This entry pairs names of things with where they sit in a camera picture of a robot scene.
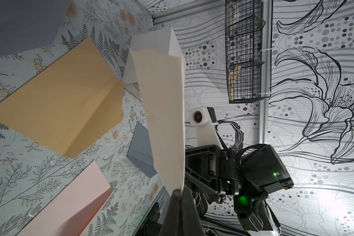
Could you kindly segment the yellow kraft envelope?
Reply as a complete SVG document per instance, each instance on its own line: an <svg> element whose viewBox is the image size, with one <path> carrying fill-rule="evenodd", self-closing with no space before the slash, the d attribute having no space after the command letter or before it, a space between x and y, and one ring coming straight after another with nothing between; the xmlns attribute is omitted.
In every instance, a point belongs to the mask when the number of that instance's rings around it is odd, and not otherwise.
<svg viewBox="0 0 354 236"><path fill-rule="evenodd" d="M90 38L0 102L0 123L75 158L121 121L124 83Z"/></svg>

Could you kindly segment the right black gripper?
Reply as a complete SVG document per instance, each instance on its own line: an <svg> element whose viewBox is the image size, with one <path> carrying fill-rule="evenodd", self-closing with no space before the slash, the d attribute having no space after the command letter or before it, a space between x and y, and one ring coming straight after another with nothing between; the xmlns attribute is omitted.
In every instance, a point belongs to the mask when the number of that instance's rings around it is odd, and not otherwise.
<svg viewBox="0 0 354 236"><path fill-rule="evenodd" d="M239 195L235 152L217 145L185 150L185 185L173 191L159 236L204 236L192 192Z"/></svg>

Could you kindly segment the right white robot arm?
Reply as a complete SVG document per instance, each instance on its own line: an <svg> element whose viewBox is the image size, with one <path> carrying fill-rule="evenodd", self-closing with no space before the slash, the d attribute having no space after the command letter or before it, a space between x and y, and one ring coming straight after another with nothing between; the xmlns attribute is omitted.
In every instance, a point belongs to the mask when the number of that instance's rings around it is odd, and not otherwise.
<svg viewBox="0 0 354 236"><path fill-rule="evenodd" d="M198 214L208 204L233 200L234 212L252 236L280 236L281 225L266 203L271 193L289 190L293 180L271 145L256 144L241 150L217 145L185 151L185 183L193 192Z"/></svg>

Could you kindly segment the lilac grey envelope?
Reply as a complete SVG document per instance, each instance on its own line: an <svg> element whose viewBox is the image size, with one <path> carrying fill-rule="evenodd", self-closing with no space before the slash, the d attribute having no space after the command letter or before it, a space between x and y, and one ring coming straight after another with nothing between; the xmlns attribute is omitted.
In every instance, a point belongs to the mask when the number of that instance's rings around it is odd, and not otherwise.
<svg viewBox="0 0 354 236"><path fill-rule="evenodd" d="M69 1L0 1L0 57L53 44Z"/></svg>

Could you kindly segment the dark grey envelope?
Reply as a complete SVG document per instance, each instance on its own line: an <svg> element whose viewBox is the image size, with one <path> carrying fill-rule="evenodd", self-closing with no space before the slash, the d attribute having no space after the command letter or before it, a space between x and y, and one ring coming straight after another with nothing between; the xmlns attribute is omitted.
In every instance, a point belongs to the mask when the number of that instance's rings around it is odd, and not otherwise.
<svg viewBox="0 0 354 236"><path fill-rule="evenodd" d="M140 122L136 123L127 157L149 179L157 174L154 168L148 129Z"/></svg>

